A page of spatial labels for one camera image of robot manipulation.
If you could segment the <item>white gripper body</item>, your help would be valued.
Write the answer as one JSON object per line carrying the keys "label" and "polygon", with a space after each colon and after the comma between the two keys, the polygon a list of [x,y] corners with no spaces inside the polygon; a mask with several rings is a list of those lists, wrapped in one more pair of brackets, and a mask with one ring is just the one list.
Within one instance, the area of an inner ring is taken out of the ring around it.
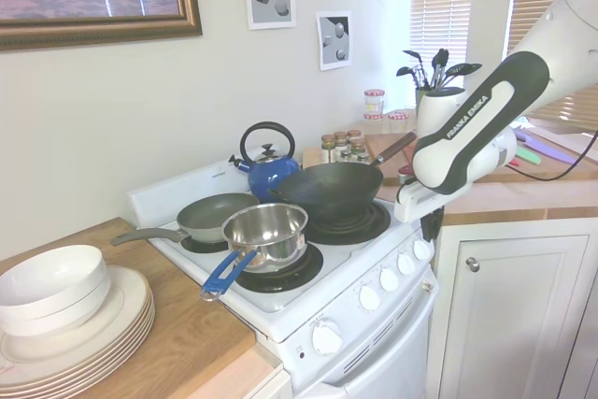
{"label": "white gripper body", "polygon": [[403,185],[395,196],[394,217],[402,223],[417,221],[449,202],[449,196],[434,192],[420,182]]}

